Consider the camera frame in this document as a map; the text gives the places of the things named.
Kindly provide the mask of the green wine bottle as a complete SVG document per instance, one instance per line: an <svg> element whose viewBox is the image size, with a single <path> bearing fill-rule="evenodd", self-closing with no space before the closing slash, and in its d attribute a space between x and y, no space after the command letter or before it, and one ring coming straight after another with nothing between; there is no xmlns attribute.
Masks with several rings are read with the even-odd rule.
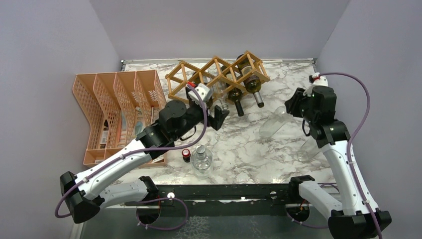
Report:
<svg viewBox="0 0 422 239"><path fill-rule="evenodd" d="M225 70L226 68L227 68L226 66L222 66L221 70ZM236 80L235 73L232 74L230 71L226 73L226 77L233 81ZM237 114L239 117L244 116L244 111L241 104L242 95L243 95L242 91L236 87L234 87L232 90L228 91L227 93L227 98L235 104Z"/></svg>
<svg viewBox="0 0 422 239"><path fill-rule="evenodd" d="M243 77L245 74L253 70L248 58L242 60L237 64L240 70L240 75ZM251 74L248 78L243 81L243 84L248 93L252 94L259 108L264 107L264 102L260 94L262 84L258 76Z"/></svg>

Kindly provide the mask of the clear round glass bottle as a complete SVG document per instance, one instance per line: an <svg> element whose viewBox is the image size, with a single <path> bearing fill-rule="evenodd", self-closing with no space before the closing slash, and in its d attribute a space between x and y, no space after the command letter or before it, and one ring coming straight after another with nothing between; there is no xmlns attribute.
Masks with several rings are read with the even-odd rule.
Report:
<svg viewBox="0 0 422 239"><path fill-rule="evenodd" d="M272 137L281 127L291 120L291 115L287 113L285 106L278 107L263 123L259 129L261 138Z"/></svg>

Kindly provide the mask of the round clear glass decanter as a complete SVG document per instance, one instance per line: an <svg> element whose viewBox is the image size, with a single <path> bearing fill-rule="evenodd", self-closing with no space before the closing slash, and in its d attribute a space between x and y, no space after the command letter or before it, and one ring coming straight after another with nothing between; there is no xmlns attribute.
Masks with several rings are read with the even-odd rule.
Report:
<svg viewBox="0 0 422 239"><path fill-rule="evenodd" d="M191 156L191 165L197 177L208 178L213 171L212 152L206 146L200 144Z"/></svg>

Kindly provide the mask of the tall clear glass bottle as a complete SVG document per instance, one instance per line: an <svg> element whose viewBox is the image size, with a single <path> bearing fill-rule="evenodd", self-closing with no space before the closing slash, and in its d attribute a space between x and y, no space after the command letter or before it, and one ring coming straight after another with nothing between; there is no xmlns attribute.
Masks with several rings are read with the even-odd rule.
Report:
<svg viewBox="0 0 422 239"><path fill-rule="evenodd" d="M228 103L226 102L226 93L223 92L225 88L225 82L222 81L216 81L216 83L212 85L213 92L219 95L218 101L220 107L223 110L229 110Z"/></svg>

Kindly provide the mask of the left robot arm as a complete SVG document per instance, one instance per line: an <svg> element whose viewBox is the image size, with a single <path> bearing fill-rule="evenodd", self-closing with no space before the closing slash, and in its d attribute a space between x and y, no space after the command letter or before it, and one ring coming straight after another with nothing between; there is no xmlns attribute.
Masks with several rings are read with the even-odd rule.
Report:
<svg viewBox="0 0 422 239"><path fill-rule="evenodd" d="M84 172L74 174L68 171L60 176L62 198L55 208L55 217L72 217L74 223L79 224L110 206L135 201L147 205L153 203L158 189L150 177L142 176L125 184L114 182L170 150L184 149L184 146L175 146L175 142L202 123L203 131L187 146L196 144L208 126L219 130L228 114L228 110L219 106L215 106L214 116L210 116L207 108L195 102L190 102L187 107L182 101L169 101L159 112L158 120L116 154Z"/></svg>

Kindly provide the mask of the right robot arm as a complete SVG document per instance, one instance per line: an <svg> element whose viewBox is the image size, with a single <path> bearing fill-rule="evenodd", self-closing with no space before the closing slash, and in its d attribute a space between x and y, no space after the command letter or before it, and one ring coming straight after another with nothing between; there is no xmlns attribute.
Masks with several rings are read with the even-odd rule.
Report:
<svg viewBox="0 0 422 239"><path fill-rule="evenodd" d="M334 90L327 86L297 88L285 106L288 114L309 124L310 136L330 164L341 199L335 199L309 175L291 178L288 198L311 203L327 219L335 239L380 238L392 218L372 198L354 158L348 129L334 117Z"/></svg>

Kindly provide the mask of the wooden lattice wine rack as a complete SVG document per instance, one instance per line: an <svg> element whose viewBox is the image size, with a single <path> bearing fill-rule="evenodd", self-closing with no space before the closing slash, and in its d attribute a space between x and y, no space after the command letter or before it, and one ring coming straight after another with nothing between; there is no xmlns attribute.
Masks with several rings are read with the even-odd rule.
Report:
<svg viewBox="0 0 422 239"><path fill-rule="evenodd" d="M246 58L248 58L253 70L242 77L237 64ZM225 70L221 70L222 66L226 66L227 68ZM226 73L229 71L232 74L235 73L236 80L233 81L226 77ZM179 96L179 93L185 91L184 88L188 82L193 83L195 81L200 81L202 83L207 82L207 86L209 88L212 88L212 85L215 84L216 81L222 81L225 82L225 85L226 83L230 84L228 88L226 87L224 89L224 93L228 93L228 91L236 87L240 89L245 96L248 92L243 84L243 81L251 74L258 76L261 84L270 81L270 77L263 66L263 61L248 50L241 54L239 58L235 59L232 63L218 56L214 56L201 68L194 66L185 60L181 60L179 61L179 64L165 76L169 91L168 98L187 103L188 99L186 97ZM213 101L216 101L218 97L218 94L213 93Z"/></svg>

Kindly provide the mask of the small red capped jar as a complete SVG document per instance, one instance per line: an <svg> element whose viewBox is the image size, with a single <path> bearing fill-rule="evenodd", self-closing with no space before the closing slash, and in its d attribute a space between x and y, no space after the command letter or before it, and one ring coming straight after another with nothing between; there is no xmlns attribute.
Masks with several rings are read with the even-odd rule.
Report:
<svg viewBox="0 0 422 239"><path fill-rule="evenodd" d="M183 161L189 163L191 161L191 152L189 149L185 148L182 150Z"/></svg>

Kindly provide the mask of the peach plastic file organizer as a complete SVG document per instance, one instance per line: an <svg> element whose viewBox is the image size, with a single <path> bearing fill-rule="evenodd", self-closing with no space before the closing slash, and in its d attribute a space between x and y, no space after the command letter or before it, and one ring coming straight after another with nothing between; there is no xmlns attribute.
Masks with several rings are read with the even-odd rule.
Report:
<svg viewBox="0 0 422 239"><path fill-rule="evenodd" d="M166 104L155 70L78 74L72 91L90 124L86 167L123 149Z"/></svg>

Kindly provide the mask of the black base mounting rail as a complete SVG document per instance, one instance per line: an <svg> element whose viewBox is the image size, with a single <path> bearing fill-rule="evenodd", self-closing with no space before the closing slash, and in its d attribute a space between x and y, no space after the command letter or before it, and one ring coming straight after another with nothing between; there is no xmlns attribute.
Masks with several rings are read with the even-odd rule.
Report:
<svg viewBox="0 0 422 239"><path fill-rule="evenodd" d="M310 207L291 197L288 184L159 185L156 203L126 202L139 212L163 217L291 216L305 221Z"/></svg>

